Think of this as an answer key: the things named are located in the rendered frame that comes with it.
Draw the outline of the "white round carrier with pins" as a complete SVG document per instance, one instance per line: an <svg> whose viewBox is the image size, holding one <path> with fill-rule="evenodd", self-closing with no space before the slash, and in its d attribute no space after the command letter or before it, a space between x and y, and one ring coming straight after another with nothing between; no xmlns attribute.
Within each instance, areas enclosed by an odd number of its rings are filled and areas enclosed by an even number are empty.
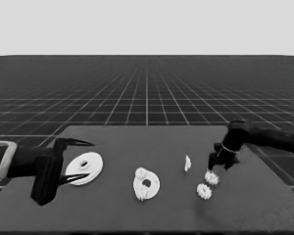
<svg viewBox="0 0 294 235"><path fill-rule="evenodd" d="M149 190L148 197L146 200L154 198L160 190L160 179L158 175L154 173L153 171L147 169L147 177L144 180L140 180L134 176L134 179L133 179L134 194L137 189L143 186L147 187Z"/></svg>

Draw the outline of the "large thick white disc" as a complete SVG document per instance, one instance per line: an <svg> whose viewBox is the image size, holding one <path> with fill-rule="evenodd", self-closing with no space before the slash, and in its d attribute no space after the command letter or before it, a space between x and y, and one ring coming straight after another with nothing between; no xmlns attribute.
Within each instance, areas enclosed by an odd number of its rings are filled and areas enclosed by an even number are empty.
<svg viewBox="0 0 294 235"><path fill-rule="evenodd" d="M66 168L66 175L85 174L72 185L84 185L95 179L103 169L103 158L96 152L83 153L74 158Z"/></svg>

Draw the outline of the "small white toothed gear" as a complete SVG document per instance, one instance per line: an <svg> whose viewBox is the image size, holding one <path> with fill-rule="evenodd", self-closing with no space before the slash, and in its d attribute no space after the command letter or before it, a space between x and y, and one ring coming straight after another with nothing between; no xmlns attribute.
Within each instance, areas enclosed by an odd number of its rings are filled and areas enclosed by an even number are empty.
<svg viewBox="0 0 294 235"><path fill-rule="evenodd" d="M197 194L204 200L209 200L212 197L212 191L209 186L204 183L200 183L197 186Z"/></svg>
<svg viewBox="0 0 294 235"><path fill-rule="evenodd" d="M145 169L143 167L139 167L135 171L135 177L140 179L140 180L144 180L147 177L147 169Z"/></svg>
<svg viewBox="0 0 294 235"><path fill-rule="evenodd" d="M205 173L205 180L211 185L217 185L219 183L219 177L213 171L207 171Z"/></svg>
<svg viewBox="0 0 294 235"><path fill-rule="evenodd" d="M143 186L139 189L136 190L135 194L136 194L136 198L139 200L139 201L144 201L147 199L148 197L148 188Z"/></svg>

